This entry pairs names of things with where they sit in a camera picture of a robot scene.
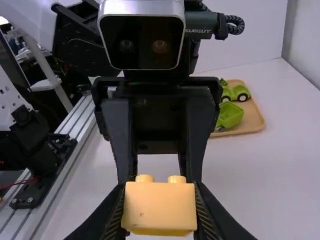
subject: white wall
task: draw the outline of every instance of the white wall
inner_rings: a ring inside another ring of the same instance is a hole
[[[281,57],[287,0],[203,2],[214,12],[242,17],[245,30],[243,34],[231,35],[225,41],[203,40],[196,73]]]
[[[288,4],[283,57],[320,89],[320,1]]]

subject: white table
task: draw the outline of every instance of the white table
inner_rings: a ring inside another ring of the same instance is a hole
[[[198,75],[244,80],[266,120],[262,132],[210,139],[203,182],[259,240],[318,240],[320,91],[280,58]],[[72,171],[34,240],[62,240],[116,185],[110,144],[97,126]],[[177,157],[142,155],[139,172],[166,181],[179,173]]]

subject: metal frame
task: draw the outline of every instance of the metal frame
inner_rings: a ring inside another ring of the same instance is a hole
[[[39,208],[13,210],[9,203],[21,186],[13,186],[4,196],[5,204],[0,205],[0,239],[2,240],[31,240],[37,232],[42,220],[46,217],[56,199],[61,187],[72,172],[78,155],[96,124],[94,115],[95,105],[91,96],[84,96],[72,109],[55,133],[69,134],[78,144]],[[19,180],[27,179],[29,170],[25,170]]]

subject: toy car wheel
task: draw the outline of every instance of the toy car wheel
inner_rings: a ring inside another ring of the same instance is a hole
[[[222,133],[224,132],[226,129],[223,126],[218,126],[215,128],[215,132],[216,133]]]
[[[237,100],[238,100],[239,102],[243,103],[243,102],[245,102],[245,101],[248,100],[248,95],[245,94],[245,93],[241,93],[241,94],[239,94]]]
[[[229,96],[223,96],[220,101],[221,103],[231,101],[231,98]]]

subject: lego stud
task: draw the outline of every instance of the lego stud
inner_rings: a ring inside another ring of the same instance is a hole
[[[153,183],[155,179],[152,175],[141,174],[135,177],[135,181],[138,183]]]
[[[168,183],[170,183],[170,184],[186,184],[187,179],[184,176],[170,176],[170,177],[168,177]]]

